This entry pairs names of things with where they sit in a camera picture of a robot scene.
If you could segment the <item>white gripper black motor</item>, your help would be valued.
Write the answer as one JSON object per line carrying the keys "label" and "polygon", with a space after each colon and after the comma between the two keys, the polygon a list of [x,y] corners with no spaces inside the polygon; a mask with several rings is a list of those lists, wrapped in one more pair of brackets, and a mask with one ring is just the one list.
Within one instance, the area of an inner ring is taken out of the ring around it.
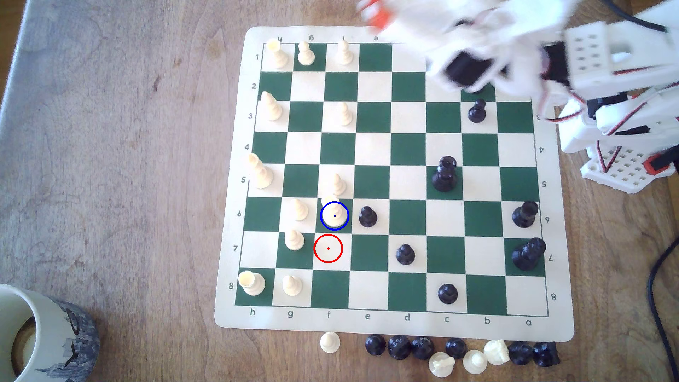
{"label": "white gripper black motor", "polygon": [[537,94],[535,7],[403,7],[359,1],[361,17],[384,30],[401,17],[401,39],[430,61],[448,88],[478,91],[491,83],[508,94]]}

